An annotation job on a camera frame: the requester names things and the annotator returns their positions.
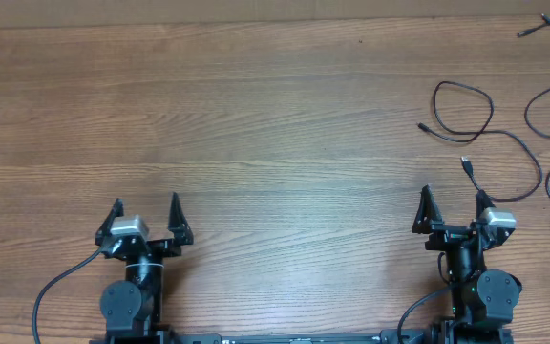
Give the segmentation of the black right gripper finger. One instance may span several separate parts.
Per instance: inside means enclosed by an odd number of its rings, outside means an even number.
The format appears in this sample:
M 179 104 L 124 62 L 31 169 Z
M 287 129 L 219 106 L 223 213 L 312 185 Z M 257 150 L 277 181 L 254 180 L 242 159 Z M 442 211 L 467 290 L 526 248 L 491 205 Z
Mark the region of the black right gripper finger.
M 476 193 L 476 222 L 478 224 L 488 224 L 494 207 L 487 193 L 479 189 Z
M 412 224 L 412 233 L 431 234 L 445 225 L 433 192 L 425 185 L 420 192 L 420 202 Z

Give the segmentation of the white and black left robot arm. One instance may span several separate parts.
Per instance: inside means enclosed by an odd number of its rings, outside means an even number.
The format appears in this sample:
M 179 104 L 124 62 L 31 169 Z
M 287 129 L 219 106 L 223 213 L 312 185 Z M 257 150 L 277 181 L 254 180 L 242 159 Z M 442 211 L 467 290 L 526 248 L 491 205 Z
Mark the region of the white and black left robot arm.
M 107 286 L 99 306 L 106 321 L 106 343 L 171 343 L 174 331 L 161 322 L 166 258 L 181 255 L 194 243 L 178 194 L 172 196 L 167 229 L 171 238 L 149 238 L 149 228 L 138 216 L 125 216 L 117 199 L 95 234 L 95 244 L 106 259 L 125 264 L 125 278 Z

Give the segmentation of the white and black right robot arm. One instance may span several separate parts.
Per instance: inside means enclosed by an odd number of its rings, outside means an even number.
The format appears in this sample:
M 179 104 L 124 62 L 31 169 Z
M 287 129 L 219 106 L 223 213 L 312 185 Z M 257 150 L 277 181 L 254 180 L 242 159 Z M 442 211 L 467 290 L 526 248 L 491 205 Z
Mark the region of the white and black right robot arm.
M 396 328 L 397 341 L 511 343 L 512 334 L 505 326 L 513 321 L 522 284 L 506 271 L 488 269 L 484 253 L 502 246 L 516 226 L 514 214 L 497 208 L 482 190 L 476 193 L 476 217 L 466 226 L 448 225 L 431 188 L 424 186 L 412 233 L 426 235 L 425 249 L 439 253 L 437 265 L 445 287 L 421 298 L 405 311 Z M 402 325 L 410 313 L 445 293 L 451 295 L 453 314 L 435 321 L 422 336 L 407 339 Z

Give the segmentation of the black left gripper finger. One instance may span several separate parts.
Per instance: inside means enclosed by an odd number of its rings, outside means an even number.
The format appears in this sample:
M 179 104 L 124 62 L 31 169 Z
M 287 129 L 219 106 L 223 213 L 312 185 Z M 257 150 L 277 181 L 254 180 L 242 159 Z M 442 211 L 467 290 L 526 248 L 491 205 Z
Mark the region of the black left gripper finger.
M 114 220 L 124 215 L 124 204 L 120 198 L 116 198 L 109 214 L 106 216 L 104 222 L 95 233 L 95 242 L 102 244 L 104 240 L 112 236 L 111 230 L 114 225 Z
M 180 197 L 176 192 L 173 193 L 169 208 L 167 229 L 173 234 L 175 246 L 194 244 L 194 234 L 183 214 Z

